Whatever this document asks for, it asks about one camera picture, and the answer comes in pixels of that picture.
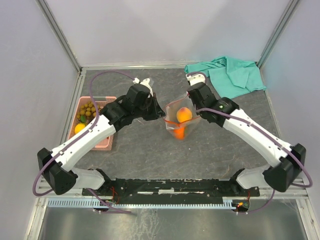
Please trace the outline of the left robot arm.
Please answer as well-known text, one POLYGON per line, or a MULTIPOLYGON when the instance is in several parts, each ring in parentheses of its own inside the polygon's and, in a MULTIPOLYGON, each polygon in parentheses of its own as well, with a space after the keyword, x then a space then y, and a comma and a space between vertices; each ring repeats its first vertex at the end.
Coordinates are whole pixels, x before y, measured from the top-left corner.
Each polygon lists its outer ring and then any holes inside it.
POLYGON ((153 121, 164 116, 150 79, 134 83, 125 95, 97 111, 96 117, 68 141, 52 150, 42 148, 37 153, 39 174, 56 195, 63 195, 73 187, 90 188, 99 195, 106 195, 111 183, 103 173, 75 168, 76 163, 98 143, 130 125, 134 119, 153 121))

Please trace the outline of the small orange toy fruit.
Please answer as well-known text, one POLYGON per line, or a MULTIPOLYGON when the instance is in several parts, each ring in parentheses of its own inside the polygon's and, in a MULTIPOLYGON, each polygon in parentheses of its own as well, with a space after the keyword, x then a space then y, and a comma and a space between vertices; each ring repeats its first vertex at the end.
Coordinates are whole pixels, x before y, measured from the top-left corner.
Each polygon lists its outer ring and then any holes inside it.
POLYGON ((193 118, 193 113, 188 107, 181 107, 176 112, 176 119, 179 123, 189 121, 193 118))

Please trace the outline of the clear zip top bag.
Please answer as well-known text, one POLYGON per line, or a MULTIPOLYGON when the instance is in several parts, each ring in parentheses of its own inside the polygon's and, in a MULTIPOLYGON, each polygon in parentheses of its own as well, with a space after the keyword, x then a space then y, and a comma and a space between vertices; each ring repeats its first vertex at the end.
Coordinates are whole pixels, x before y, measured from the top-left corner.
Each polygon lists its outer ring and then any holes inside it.
POLYGON ((177 140, 184 140, 200 122, 188 93, 179 96, 165 106, 166 130, 177 140))

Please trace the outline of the yellow toy fruit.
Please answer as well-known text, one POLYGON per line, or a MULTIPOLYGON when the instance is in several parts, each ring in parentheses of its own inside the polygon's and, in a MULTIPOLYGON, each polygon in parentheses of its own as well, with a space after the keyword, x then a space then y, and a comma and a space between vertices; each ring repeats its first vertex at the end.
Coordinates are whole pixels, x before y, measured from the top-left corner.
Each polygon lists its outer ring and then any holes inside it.
POLYGON ((74 127, 74 134, 78 134, 80 131, 82 131, 84 128, 86 127, 85 123, 78 123, 75 127, 74 127))

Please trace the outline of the pink perforated basket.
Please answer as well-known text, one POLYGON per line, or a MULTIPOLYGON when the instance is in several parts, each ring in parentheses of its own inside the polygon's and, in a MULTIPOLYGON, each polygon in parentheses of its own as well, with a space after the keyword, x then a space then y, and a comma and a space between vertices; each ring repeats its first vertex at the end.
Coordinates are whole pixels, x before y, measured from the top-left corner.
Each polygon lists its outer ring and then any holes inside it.
MULTIPOLYGON (((116 97, 115 96, 94 96, 94 100, 99 105, 99 107, 101 109, 106 104, 115 101, 116 97)), ((67 139, 70 139, 75 135, 75 127, 77 124, 79 124, 81 122, 80 119, 77 118, 77 115, 80 114, 81 106, 87 104, 90 101, 91 101, 90 96, 81 96, 79 98, 78 103, 77 103, 75 110, 74 110, 74 114, 73 114, 70 128, 68 131, 67 139)), ((93 151, 110 151, 112 149, 113 138, 114 138, 114 136, 111 135, 111 136, 103 139, 94 148, 92 148, 92 150, 93 151)))

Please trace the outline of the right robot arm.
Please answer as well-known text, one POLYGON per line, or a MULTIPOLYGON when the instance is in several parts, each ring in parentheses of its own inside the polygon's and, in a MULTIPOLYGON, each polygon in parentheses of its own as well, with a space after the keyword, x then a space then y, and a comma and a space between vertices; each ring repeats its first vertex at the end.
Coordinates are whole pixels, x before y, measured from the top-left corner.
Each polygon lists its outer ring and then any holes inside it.
POLYGON ((269 133, 231 99, 216 99, 203 82, 190 86, 187 93, 198 115, 237 135, 266 160, 264 166, 239 170, 229 183, 231 193, 240 196, 253 187, 271 187, 284 193, 293 185, 305 163, 303 145, 291 145, 269 133))

